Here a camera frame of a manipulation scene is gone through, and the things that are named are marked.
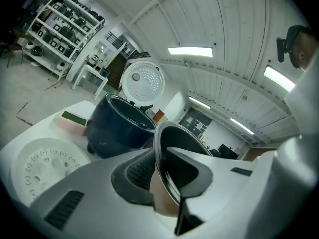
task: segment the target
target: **black cooking pot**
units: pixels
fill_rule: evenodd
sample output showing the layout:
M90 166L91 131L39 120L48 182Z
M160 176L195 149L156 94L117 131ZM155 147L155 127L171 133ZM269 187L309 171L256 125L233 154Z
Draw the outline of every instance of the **black cooking pot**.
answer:
M143 148L156 127L140 109L113 94L98 103L87 125L88 151L101 158Z

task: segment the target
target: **fluorescent light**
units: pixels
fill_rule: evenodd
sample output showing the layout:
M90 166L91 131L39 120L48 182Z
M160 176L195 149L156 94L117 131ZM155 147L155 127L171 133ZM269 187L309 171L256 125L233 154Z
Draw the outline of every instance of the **fluorescent light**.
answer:
M248 128L246 128L245 126L243 126L241 123L237 122L236 120L234 120L233 118L230 119L232 122L236 123L237 125L239 125L241 128L245 129L247 132L249 132L250 134L254 134L252 131L250 131Z
M171 55L196 55L196 56L205 56L205 57L213 56L212 48L178 47L178 48L169 48L168 50L171 53Z
M197 100L197 99L195 99L195 98L193 98L193 97L189 97L189 99L191 99L192 101L194 101L194 102L196 102L196 103L199 103L200 105L202 105L202 106L204 106L204 107L210 109L210 106L209 106L209 105L207 105L207 104L201 102L200 100Z
M266 67L264 75L272 81L276 82L288 92L295 86L295 84L291 80L287 79L285 76L283 76L281 73L277 72L270 66Z

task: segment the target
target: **white shelving unit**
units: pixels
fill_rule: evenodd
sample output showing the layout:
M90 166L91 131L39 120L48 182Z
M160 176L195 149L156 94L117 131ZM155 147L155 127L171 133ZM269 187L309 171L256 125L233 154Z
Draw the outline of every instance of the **white shelving unit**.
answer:
M48 50L52 51L55 55L61 58L62 61L65 61L67 64L68 68L64 69L62 72L56 70L56 65L53 64L48 58L43 57L43 56L34 56L30 52L25 51L25 53L52 71L54 74L56 74L59 78L58 81L61 79L61 77L65 76L67 74L68 69L70 66L74 63L74 60L76 59L75 52L77 50L82 50L82 48L85 46L87 42L90 41L90 39L94 36L94 34L99 31L100 26L104 24L104 21L98 21L95 17L93 17L91 14L89 14L86 10L81 8L79 5L77 5L75 2L71 0L60 0L59 2L62 1L62 3L69 9L71 9L75 14L78 15L78 17L83 18L88 25L91 26L91 29L86 32L84 29L82 29L79 25L75 24L73 21L71 21L69 18L61 14L59 11L54 9L51 5L55 0L49 1L49 3L45 6L42 7L42 9L39 11L37 17L34 19L32 24L30 25L27 33L29 33L31 36L34 37L34 39L39 42L41 45L43 45L45 48ZM40 16L42 13L46 10L52 11L58 18L63 19L69 26L71 26L75 31L80 33L80 36L83 38L80 40L78 44L73 43L71 40L67 39L65 36L63 36L61 33L59 33L57 30L53 28L53 26L49 25L48 23L42 21L40 19ZM45 42L42 37L40 37L36 32L32 31L32 26L34 25L35 22L38 22L42 24L44 28L50 32L50 34L54 35L56 38L60 39L61 41L65 42L66 44L72 46L73 52L69 57L66 57L64 54L62 54L60 51L58 51L56 48L52 47L49 43Z

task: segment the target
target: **floor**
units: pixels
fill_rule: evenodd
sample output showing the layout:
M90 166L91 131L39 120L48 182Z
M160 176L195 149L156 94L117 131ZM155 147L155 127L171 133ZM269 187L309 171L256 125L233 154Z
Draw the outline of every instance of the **floor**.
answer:
M62 79L42 66L36 67L27 56L21 64L22 54L16 52L6 67L8 52L0 58L0 149L18 135L49 115L77 102L88 100L97 104L107 93L107 87L96 101L96 86L85 79L74 90L72 83Z

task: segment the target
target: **shelf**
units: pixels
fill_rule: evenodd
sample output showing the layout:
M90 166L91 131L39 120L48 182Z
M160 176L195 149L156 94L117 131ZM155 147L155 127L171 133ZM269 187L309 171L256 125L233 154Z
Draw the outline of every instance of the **shelf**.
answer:
M36 21L40 22L42 25L44 25L47 29L49 29L51 32L53 32L55 35L57 35L58 37L62 38L64 41L66 41L67 43L71 44L73 47L77 47L77 45L73 42L71 42L68 38L65 38L62 34L60 34L58 31L56 31L55 29L53 29L52 27L50 27L48 24L46 24L45 22L43 22L41 19L36 19Z
M40 36L38 36L35 32L33 31L29 31L29 34L32 35L36 40L38 40L40 43L42 43L46 48L48 48L49 50L51 50L53 53L55 53L56 55L58 55L60 58L62 58L63 60L65 60L66 62L69 62L71 64L73 64L74 62L69 59L68 57L64 56L61 52L59 52L58 50L56 50L55 48L53 48L50 44L46 43Z
M62 75L62 71L59 72L58 70L55 70L52 68L52 66L55 68L56 65L53 64L49 59L47 59L46 57L44 56L34 56L31 54L31 52L28 52L28 51L24 51L24 53L26 55L28 55L30 58L32 58L33 60L35 60L36 62L38 62L39 64L41 64L42 66L44 66L45 68L49 69L51 72L55 73L56 75L58 76L61 76Z
M66 22L68 22L70 25L72 25L73 27L75 27L76 29L78 29L78 31L82 32L84 35L87 35L89 32L84 31L84 29L82 29L80 26L78 26L77 24L75 24L73 21L71 21L69 18L67 18L66 16L64 16L63 14L61 14L60 12L58 12L56 9L54 9L53 7L47 5L47 7L53 11L56 15L58 15L60 18L64 19Z
M82 18L84 18L87 22L89 22L92 26L96 26L96 24L99 24L100 22L93 17L91 14L89 14L86 10L81 8L79 5L77 5L75 2L71 0L63 0L64 4L69 7L71 10L79 14Z

